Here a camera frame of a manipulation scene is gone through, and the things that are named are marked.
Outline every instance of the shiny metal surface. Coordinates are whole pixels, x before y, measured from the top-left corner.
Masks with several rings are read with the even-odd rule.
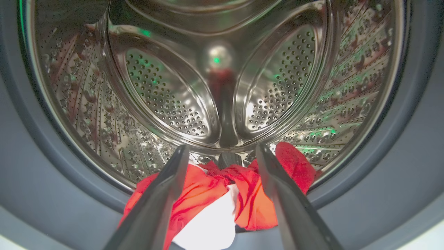
[[[195,164],[233,152],[247,165],[256,143],[273,150],[287,141],[315,166],[316,183],[342,167],[392,91],[404,4],[200,6],[23,3],[23,53],[68,143],[127,189],[158,172],[180,144]]]

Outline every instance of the white cloth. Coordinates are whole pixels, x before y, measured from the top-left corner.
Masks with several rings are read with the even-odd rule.
[[[234,217],[239,189],[227,186],[228,192],[198,213],[174,237],[173,242],[185,250],[221,250],[228,248],[236,234]]]

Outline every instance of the laundry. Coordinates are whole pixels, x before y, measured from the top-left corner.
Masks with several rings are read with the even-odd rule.
[[[314,181],[315,169],[289,143],[278,143],[275,153],[284,170],[306,194]],[[137,185],[120,223],[157,175]],[[171,211],[164,249],[171,242],[186,250],[227,248],[233,242],[235,224],[250,231],[278,225],[273,202],[262,187],[257,160],[246,168],[232,165],[222,170],[213,162],[188,165],[183,192]]]

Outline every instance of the red fabric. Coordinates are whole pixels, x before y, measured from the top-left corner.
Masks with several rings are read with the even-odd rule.
[[[315,170],[304,155],[291,144],[280,142],[276,145],[276,157],[288,175],[306,194],[314,181]],[[207,169],[208,173],[205,174],[194,165],[188,165],[183,192],[174,203],[171,212],[165,238],[165,250],[170,246],[174,236],[194,216],[227,192],[226,186],[231,183],[236,183],[239,189],[236,224],[251,231],[269,229],[278,225],[274,205],[265,195],[262,187],[257,160],[254,160],[247,168],[232,165],[219,170],[213,162],[201,167]],[[156,177],[157,174],[151,175],[137,185],[125,207],[120,223]]]

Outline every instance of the red cloth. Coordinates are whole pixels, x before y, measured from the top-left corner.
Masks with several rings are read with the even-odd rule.
[[[315,170],[304,155],[291,144],[280,142],[276,145],[276,157],[288,175],[306,194],[314,181]],[[165,250],[169,248],[174,236],[194,216],[227,192],[226,186],[231,183],[236,183],[239,189],[236,224],[251,231],[269,229],[278,225],[274,205],[262,188],[257,160],[254,160],[247,168],[232,165],[219,170],[213,162],[201,167],[207,169],[208,173],[205,174],[194,165],[188,165],[183,192],[174,203],[171,211],[170,224],[165,238]],[[151,175],[137,185],[125,206],[120,223],[156,177],[157,174]]]

